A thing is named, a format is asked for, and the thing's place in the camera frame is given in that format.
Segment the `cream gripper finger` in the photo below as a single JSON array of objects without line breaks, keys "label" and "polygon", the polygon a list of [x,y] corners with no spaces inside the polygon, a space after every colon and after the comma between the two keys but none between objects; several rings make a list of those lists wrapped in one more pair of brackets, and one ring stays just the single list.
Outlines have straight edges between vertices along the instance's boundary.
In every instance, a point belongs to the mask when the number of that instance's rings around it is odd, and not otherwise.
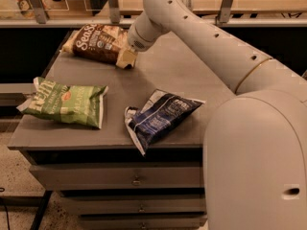
[{"label": "cream gripper finger", "polygon": [[130,49],[122,49],[116,61],[116,66],[122,69],[133,67],[137,58],[137,53]]}]

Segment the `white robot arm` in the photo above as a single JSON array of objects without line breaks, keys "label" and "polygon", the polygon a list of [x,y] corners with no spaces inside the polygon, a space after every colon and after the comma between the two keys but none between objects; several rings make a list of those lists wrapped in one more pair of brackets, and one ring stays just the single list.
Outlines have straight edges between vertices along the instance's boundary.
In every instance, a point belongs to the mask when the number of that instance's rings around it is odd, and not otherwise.
[{"label": "white robot arm", "polygon": [[129,45],[175,33],[233,92],[203,141],[209,230],[307,230],[307,82],[191,11],[191,0],[143,0]]}]

